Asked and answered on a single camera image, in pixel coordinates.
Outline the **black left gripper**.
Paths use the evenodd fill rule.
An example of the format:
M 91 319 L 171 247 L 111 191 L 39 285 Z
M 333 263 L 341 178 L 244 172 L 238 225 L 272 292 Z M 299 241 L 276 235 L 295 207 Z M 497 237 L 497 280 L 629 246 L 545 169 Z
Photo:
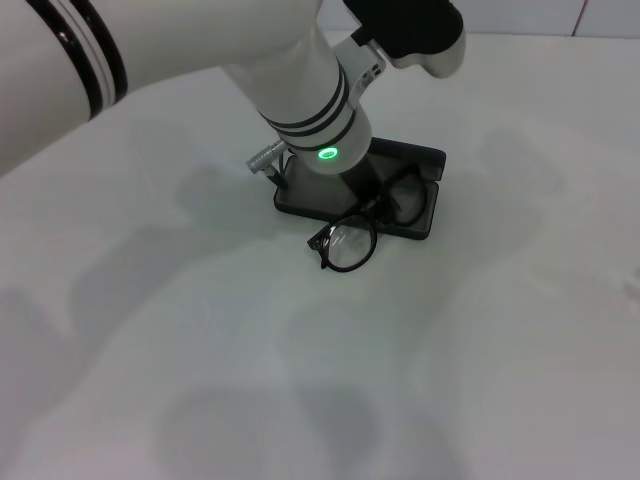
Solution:
M 341 174 L 341 180 L 350 190 L 360 213 L 372 223 L 394 223 L 396 207 L 387 198 L 384 183 L 374 169 L 370 157 L 365 155 L 355 166 Z

